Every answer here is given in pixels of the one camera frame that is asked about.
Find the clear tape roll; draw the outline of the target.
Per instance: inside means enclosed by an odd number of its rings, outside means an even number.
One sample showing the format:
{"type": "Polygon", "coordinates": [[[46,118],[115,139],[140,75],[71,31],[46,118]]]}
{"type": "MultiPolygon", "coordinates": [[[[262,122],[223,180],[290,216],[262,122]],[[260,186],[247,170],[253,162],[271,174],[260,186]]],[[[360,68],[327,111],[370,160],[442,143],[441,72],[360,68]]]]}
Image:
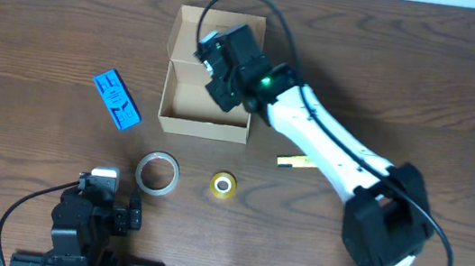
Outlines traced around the clear tape roll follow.
{"type": "Polygon", "coordinates": [[[176,188],[180,169],[169,153],[153,151],[139,161],[135,171],[138,188],[148,195],[165,196],[176,188]]]}

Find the brown cardboard box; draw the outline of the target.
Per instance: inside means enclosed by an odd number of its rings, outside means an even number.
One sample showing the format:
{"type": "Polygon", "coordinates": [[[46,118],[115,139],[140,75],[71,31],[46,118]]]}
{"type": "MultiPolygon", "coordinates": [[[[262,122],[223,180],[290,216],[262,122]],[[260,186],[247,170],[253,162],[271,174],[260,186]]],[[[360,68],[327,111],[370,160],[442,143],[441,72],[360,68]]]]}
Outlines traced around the brown cardboard box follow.
{"type": "Polygon", "coordinates": [[[158,118],[165,133],[176,133],[222,142],[246,143],[251,116],[241,106],[225,113],[205,89],[211,76],[194,57],[196,28],[201,33],[225,32],[240,23],[250,25],[258,44],[265,39],[266,19],[211,9],[201,16],[201,6],[182,5],[172,26],[167,51],[169,66],[158,118]]]}

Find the blue plastic block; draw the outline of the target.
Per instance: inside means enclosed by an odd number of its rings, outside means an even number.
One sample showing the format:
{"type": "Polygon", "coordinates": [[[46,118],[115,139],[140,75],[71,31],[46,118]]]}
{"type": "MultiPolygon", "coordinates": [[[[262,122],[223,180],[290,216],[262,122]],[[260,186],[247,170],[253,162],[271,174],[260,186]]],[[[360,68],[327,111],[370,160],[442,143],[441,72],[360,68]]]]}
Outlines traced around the blue plastic block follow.
{"type": "Polygon", "coordinates": [[[93,83],[119,131],[128,130],[142,121],[140,111],[117,70],[110,69],[96,75],[93,83]]]}

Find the small yellow tape roll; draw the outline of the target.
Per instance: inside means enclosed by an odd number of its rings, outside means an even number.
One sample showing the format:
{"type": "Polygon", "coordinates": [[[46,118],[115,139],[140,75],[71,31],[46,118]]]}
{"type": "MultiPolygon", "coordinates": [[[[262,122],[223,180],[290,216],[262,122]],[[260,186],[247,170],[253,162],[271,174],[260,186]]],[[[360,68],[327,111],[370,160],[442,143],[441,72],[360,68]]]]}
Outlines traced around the small yellow tape roll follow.
{"type": "Polygon", "coordinates": [[[218,199],[228,199],[234,195],[236,185],[237,182],[232,174],[219,171],[211,179],[210,191],[218,199]]]}

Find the yellow highlighter pen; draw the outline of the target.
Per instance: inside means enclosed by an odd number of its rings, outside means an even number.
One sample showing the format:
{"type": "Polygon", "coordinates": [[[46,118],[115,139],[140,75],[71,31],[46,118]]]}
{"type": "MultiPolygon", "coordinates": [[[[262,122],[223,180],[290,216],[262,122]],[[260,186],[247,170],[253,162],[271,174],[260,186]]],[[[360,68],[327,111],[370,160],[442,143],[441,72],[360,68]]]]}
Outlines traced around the yellow highlighter pen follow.
{"type": "Polygon", "coordinates": [[[277,157],[277,166],[280,168],[316,168],[316,164],[308,156],[303,155],[293,155],[293,156],[278,156],[277,157]]]}

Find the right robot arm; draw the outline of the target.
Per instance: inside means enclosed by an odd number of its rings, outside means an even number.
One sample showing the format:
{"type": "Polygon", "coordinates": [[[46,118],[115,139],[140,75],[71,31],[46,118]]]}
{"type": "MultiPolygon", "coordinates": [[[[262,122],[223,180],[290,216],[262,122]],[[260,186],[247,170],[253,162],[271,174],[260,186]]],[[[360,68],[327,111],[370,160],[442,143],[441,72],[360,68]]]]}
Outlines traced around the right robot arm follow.
{"type": "Polygon", "coordinates": [[[198,40],[206,89],[225,112],[243,105],[289,138],[344,206],[342,239],[358,266],[410,266],[434,233],[422,174],[367,149],[328,113],[287,63],[272,66],[244,23],[198,40]]]}

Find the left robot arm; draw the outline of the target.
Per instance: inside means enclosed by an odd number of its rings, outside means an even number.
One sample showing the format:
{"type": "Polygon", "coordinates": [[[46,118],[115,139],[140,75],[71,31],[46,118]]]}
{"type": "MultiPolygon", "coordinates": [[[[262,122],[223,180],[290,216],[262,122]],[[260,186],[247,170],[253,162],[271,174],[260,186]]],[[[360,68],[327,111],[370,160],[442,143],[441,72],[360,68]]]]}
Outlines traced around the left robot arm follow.
{"type": "Polygon", "coordinates": [[[136,188],[126,204],[117,204],[117,178],[79,175],[51,211],[52,249],[39,266],[123,266],[108,248],[112,236],[140,230],[142,198],[136,188]]]}

